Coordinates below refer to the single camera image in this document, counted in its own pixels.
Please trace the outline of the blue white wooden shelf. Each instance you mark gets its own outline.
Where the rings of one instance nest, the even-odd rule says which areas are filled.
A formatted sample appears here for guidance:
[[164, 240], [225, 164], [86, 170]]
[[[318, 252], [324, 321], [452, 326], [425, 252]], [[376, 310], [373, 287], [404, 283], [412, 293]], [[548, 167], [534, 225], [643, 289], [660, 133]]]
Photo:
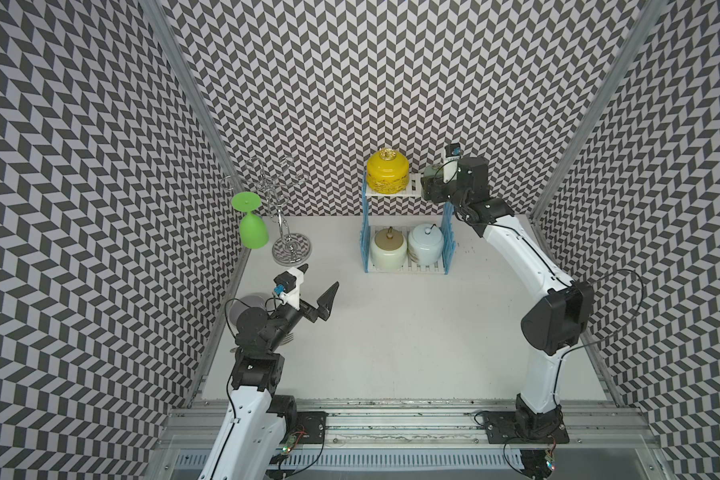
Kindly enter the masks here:
[[[454, 207], [450, 203], [444, 204], [441, 219], [437, 222], [420, 221], [412, 225], [399, 223], [400, 220], [411, 219], [411, 216], [393, 216], [394, 222], [382, 222], [379, 225], [369, 220], [370, 198], [422, 199], [422, 178], [422, 173], [410, 173], [406, 188], [391, 195], [373, 190], [363, 180], [359, 244], [365, 273], [447, 275], [450, 272], [456, 249], [452, 225]], [[401, 247], [392, 252], [379, 249], [376, 242], [379, 232], [392, 239], [400, 237]]]

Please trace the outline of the pale blue ceramic canister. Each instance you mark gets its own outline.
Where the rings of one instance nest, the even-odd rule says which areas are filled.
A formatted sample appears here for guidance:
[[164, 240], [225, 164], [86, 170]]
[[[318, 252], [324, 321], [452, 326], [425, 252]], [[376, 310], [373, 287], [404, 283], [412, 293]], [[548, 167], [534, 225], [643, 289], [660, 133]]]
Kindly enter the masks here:
[[444, 236], [437, 224], [420, 224], [408, 234], [408, 254], [411, 260], [427, 267], [441, 259]]

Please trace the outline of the yellow ceramic canister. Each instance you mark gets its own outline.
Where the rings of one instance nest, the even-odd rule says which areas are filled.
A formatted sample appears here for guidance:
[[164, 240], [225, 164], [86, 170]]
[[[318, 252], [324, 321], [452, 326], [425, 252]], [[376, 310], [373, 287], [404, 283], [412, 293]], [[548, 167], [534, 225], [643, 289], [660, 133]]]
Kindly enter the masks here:
[[409, 174], [409, 160], [392, 148], [384, 148], [372, 154], [366, 165], [368, 187], [383, 195], [404, 191], [409, 183]]

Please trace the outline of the cream canister with tan lid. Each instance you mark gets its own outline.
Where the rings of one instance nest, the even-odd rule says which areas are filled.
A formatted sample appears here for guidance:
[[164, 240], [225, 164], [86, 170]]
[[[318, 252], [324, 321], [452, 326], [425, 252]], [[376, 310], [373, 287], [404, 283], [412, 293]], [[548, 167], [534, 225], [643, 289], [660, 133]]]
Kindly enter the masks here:
[[371, 262], [379, 271], [397, 271], [405, 264], [407, 249], [407, 240], [402, 231], [394, 227], [382, 228], [371, 240]]

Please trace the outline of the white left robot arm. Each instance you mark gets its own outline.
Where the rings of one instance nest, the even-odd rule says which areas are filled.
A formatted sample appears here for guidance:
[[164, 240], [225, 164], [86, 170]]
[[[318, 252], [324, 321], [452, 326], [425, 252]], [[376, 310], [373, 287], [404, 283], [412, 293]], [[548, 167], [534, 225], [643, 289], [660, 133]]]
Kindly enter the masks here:
[[241, 313], [228, 406], [201, 479], [263, 479], [273, 462], [287, 458], [281, 445], [297, 432], [297, 409], [293, 396], [276, 393], [285, 364], [277, 348], [300, 320], [328, 319], [339, 286], [331, 285], [315, 306], [284, 302], [271, 312], [247, 306]]

